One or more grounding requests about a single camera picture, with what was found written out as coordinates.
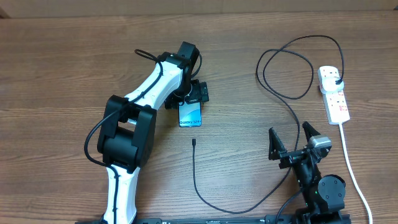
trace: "white power strip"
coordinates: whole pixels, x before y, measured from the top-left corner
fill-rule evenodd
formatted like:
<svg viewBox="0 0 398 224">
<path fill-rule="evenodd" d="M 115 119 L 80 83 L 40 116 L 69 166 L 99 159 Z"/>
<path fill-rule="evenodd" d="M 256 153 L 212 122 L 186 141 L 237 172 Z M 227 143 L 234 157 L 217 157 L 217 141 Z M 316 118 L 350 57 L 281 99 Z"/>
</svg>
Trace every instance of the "white power strip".
<svg viewBox="0 0 398 224">
<path fill-rule="evenodd" d="M 318 69 L 319 87 L 323 93 L 323 102 L 325 103 L 326 114 L 329 124 L 338 124 L 343 144 L 344 157 L 346 159 L 349 174 L 353 180 L 355 189 L 361 197 L 366 211 L 368 212 L 369 224 L 373 224 L 372 212 L 361 189 L 356 182 L 351 164 L 349 163 L 346 141 L 343 132 L 343 123 L 349 120 L 349 113 L 346 98 L 343 92 L 344 83 L 337 85 L 335 80 L 340 78 L 338 69 L 332 66 L 322 66 Z"/>
</svg>

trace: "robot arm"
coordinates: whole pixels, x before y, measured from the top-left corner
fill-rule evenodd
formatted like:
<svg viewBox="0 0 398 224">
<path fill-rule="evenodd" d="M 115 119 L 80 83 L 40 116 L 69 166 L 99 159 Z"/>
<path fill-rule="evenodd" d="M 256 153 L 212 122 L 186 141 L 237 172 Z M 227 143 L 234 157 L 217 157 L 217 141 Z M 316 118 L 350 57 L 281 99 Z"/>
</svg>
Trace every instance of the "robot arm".
<svg viewBox="0 0 398 224">
<path fill-rule="evenodd" d="M 97 144 L 108 166 L 108 206 L 101 220 L 93 223 L 131 224 L 134 221 L 138 174 L 152 151 L 157 110 L 163 102 L 166 109 L 171 109 L 178 108 L 180 103 L 208 101 L 206 83 L 191 80 L 198 57 L 199 50 L 183 42 L 177 54 L 164 52 L 158 56 L 154 71 L 135 91 L 124 98 L 113 95 L 108 100 L 106 120 Z M 127 121 L 136 125 L 134 131 L 118 126 L 119 122 Z"/>
</svg>

